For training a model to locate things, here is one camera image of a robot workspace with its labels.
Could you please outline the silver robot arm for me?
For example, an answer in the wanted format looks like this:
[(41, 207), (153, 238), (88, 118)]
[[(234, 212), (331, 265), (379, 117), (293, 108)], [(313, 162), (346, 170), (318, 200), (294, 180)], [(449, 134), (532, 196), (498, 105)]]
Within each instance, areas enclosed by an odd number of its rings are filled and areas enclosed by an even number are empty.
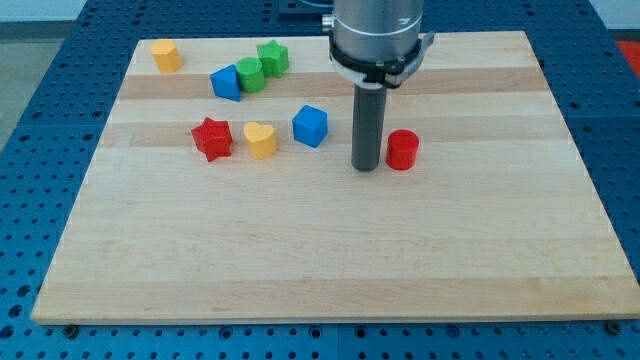
[(408, 52), (420, 33), (423, 4), (423, 0), (334, 0), (334, 42), (343, 50)]

